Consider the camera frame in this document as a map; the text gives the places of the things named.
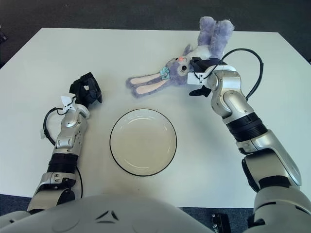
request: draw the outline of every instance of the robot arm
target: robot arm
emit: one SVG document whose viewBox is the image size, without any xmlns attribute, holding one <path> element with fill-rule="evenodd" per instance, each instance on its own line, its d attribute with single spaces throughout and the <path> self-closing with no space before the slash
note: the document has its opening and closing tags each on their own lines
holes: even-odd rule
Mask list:
<svg viewBox="0 0 311 233">
<path fill-rule="evenodd" d="M 257 192 L 254 215 L 246 232 L 285 232 L 284 220 L 293 229 L 307 231 L 311 219 L 311 203 L 299 190 L 298 167 L 273 132 L 267 129 L 241 91 L 241 78 L 231 66 L 209 67 L 198 84 L 213 92 L 211 107 L 223 118 L 246 157 L 242 167 L 250 186 Z M 193 74 L 188 81 L 193 82 Z"/>
<path fill-rule="evenodd" d="M 95 100 L 102 102 L 102 96 L 91 73 L 76 80 L 70 92 L 70 97 L 62 96 L 65 116 L 61 122 L 61 132 L 55 142 L 48 170 L 42 175 L 28 206 L 27 211 L 31 214 L 75 199 L 71 188 L 76 183 L 75 170 L 87 128 L 86 120 L 90 116 L 87 107 Z"/>
</svg>

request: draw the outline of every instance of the bunny face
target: bunny face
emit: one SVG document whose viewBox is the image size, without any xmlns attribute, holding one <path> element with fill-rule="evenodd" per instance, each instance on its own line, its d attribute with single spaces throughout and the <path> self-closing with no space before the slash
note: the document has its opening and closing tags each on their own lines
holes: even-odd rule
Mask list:
<svg viewBox="0 0 311 233">
<path fill-rule="evenodd" d="M 169 60 L 165 65 L 170 72 L 170 79 L 175 85 L 183 85 L 186 83 L 187 74 L 192 70 L 190 60 L 190 57 L 184 55 Z"/>
</svg>

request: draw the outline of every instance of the plush bunny head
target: plush bunny head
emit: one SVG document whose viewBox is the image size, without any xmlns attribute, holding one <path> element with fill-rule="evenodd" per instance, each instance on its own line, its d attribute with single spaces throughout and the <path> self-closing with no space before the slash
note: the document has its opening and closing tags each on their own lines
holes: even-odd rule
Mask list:
<svg viewBox="0 0 311 233">
<path fill-rule="evenodd" d="M 192 57 L 200 57 L 205 60 L 222 56 L 234 29 L 231 22 L 224 20 L 216 24 L 212 17 L 202 17 L 200 29 L 198 47 L 195 50 L 191 50 L 191 46 L 188 44 L 183 54 L 169 60 L 159 73 L 127 79 L 126 85 L 132 89 L 134 97 L 150 95 L 169 85 L 186 84 L 188 73 L 193 71 L 190 64 Z"/>
<path fill-rule="evenodd" d="M 163 71 L 165 72 L 168 70 L 169 79 L 173 81 L 175 85 L 186 84 L 187 74 L 192 71 L 192 66 L 190 65 L 191 56 L 188 56 L 189 53 L 190 44 L 187 45 L 182 56 L 168 61 L 160 71 L 162 79 L 166 78 L 165 75 L 162 75 Z"/>
</svg>

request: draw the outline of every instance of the silver robot arm segment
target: silver robot arm segment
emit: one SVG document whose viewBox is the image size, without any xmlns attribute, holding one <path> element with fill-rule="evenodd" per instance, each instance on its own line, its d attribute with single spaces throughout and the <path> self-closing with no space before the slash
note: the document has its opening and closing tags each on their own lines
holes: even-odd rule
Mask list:
<svg viewBox="0 0 311 233">
<path fill-rule="evenodd" d="M 238 72 L 224 67 L 216 70 L 208 76 L 206 86 L 213 92 L 212 109 L 223 118 L 239 151 L 246 155 L 242 167 L 257 192 L 251 228 L 245 232 L 287 232 L 291 228 L 308 232 L 311 203 L 299 189 L 299 169 L 247 103 Z"/>
<path fill-rule="evenodd" d="M 61 122 L 61 132 L 55 142 L 48 170 L 42 175 L 28 206 L 27 211 L 30 213 L 75 199 L 71 188 L 76 183 L 75 170 L 88 117 L 89 111 L 83 105 L 72 103 L 68 106 L 68 111 Z"/>
</svg>

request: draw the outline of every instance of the bunny ear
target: bunny ear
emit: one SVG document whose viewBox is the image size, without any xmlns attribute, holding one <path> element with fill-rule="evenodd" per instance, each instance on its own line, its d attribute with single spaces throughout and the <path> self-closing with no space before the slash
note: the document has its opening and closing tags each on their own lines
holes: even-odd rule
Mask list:
<svg viewBox="0 0 311 233">
<path fill-rule="evenodd" d="M 146 95 L 150 95 L 154 92 L 157 92 L 161 89 L 163 89 L 164 87 L 169 85 L 169 79 L 165 79 L 165 80 L 161 80 L 157 83 L 153 83 L 153 84 L 147 84 L 147 85 L 140 85 L 138 87 L 136 87 L 135 89 L 133 89 L 133 95 L 136 98 L 140 98 Z"/>
<path fill-rule="evenodd" d="M 188 53 L 190 53 L 192 50 L 191 50 L 191 44 L 188 44 L 185 49 L 184 49 L 184 52 L 183 52 L 183 56 L 186 56 Z"/>
<path fill-rule="evenodd" d="M 143 83 L 148 83 L 159 77 L 160 77 L 160 73 L 145 75 L 145 76 L 140 76 L 140 77 L 131 77 L 126 80 L 126 86 L 129 88 L 133 88 L 134 86 L 137 86 Z"/>
</svg>

